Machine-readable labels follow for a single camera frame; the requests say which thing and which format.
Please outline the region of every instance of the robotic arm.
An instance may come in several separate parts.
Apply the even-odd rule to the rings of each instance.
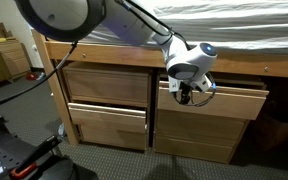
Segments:
[[[73,42],[86,37],[100,23],[123,41],[141,45],[150,38],[162,49],[170,92],[186,86],[200,92],[212,87],[205,75],[216,60],[210,44],[191,49],[186,41],[156,19],[141,0],[15,0],[26,21],[52,39]]]

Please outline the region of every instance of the open drawer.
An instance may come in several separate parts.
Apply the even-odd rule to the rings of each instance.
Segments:
[[[83,141],[146,149],[145,111],[77,103],[68,107]]]
[[[159,110],[255,120],[268,93],[266,90],[218,86],[214,98],[207,105],[197,108],[178,104],[169,93],[168,82],[160,81],[157,108]],[[211,92],[193,91],[194,101],[204,101],[210,94]]]

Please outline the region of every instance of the mattress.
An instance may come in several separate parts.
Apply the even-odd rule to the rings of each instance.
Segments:
[[[218,49],[288,54],[288,0],[145,2],[190,45],[208,42]],[[82,41],[127,45],[101,25]],[[143,46],[156,44],[149,41]]]

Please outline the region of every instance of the gray carpet floor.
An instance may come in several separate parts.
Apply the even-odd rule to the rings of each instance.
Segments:
[[[13,84],[0,84],[0,99],[32,86],[36,82],[25,78]],[[38,145],[57,133],[60,117],[47,83],[0,106],[10,131],[22,140]],[[71,146],[67,139],[60,144],[63,154],[85,168],[95,171],[100,179],[288,179],[288,144],[270,153],[256,152],[243,139],[230,165],[208,161],[116,149],[94,144]]]

